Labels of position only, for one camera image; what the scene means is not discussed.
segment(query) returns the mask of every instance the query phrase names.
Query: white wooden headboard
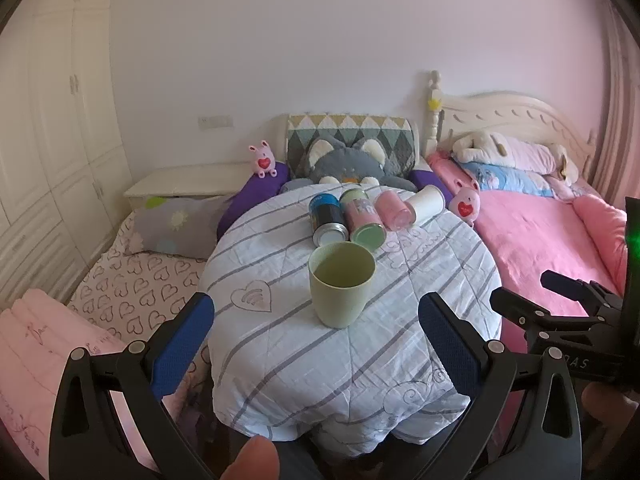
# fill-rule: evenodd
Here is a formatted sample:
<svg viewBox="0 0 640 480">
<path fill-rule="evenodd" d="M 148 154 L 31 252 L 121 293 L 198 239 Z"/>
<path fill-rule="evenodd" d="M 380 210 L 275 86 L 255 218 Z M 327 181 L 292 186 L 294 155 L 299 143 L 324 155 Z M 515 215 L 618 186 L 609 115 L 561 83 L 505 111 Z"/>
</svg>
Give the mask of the white wooden headboard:
<svg viewBox="0 0 640 480">
<path fill-rule="evenodd" d="M 556 142 L 568 151 L 587 178 L 595 153 L 594 132 L 584 140 L 571 121 L 539 99 L 516 92 L 489 92 L 472 96 L 449 96 L 440 89 L 440 73 L 431 73 L 427 127 L 422 155 L 436 147 L 449 151 L 453 143 L 475 130 L 491 129 L 538 144 Z"/>
</svg>

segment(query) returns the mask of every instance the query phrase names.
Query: red heart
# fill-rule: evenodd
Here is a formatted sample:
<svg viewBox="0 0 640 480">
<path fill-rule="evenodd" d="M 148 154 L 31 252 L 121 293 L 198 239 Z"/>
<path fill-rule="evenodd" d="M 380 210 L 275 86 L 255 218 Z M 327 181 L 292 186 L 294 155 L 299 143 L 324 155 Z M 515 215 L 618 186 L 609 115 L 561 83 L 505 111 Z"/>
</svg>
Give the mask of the red heart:
<svg viewBox="0 0 640 480">
<path fill-rule="evenodd" d="M 469 216 L 474 211 L 474 207 L 471 204 L 460 202 L 458 204 L 458 212 L 460 216 Z"/>
</svg>

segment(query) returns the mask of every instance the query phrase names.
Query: gray cat plush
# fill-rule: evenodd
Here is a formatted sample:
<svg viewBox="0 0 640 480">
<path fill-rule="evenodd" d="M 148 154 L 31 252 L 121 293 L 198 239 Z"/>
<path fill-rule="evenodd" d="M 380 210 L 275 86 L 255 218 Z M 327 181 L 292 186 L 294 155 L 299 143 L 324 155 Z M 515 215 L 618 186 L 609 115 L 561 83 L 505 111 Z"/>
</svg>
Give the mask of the gray cat plush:
<svg viewBox="0 0 640 480">
<path fill-rule="evenodd" d="M 377 139 L 361 139 L 348 148 L 340 140 L 321 135 L 309 146 L 306 178 L 287 182 L 281 192 L 310 184 L 368 184 L 416 191 L 414 184 L 388 174 L 385 149 Z"/>
</svg>

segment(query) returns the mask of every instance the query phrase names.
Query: white wall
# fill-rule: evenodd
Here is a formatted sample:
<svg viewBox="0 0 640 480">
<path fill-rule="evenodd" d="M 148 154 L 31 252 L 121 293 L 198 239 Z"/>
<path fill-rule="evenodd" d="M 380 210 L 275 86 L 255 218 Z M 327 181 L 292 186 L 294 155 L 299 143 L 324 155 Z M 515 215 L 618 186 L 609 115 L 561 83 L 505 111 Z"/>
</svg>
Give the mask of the white wall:
<svg viewBox="0 0 640 480">
<path fill-rule="evenodd" d="M 513 90 L 600 129 L 596 0 L 112 0 L 111 62 L 134 178 L 246 160 L 287 112 L 401 114 L 422 124 L 425 73 L 450 94 Z M 230 114 L 233 129 L 198 129 Z"/>
</svg>

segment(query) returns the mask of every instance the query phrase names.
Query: wardrobe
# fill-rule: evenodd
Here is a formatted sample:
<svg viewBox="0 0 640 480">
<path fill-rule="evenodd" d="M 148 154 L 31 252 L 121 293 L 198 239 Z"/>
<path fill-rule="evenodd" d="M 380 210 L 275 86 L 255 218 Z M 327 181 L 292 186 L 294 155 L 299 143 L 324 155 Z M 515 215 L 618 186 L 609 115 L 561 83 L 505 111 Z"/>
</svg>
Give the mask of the wardrobe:
<svg viewBox="0 0 640 480">
<path fill-rule="evenodd" d="M 110 0 L 23 0 L 0 34 L 0 310 L 68 300 L 130 211 L 109 22 Z"/>
</svg>

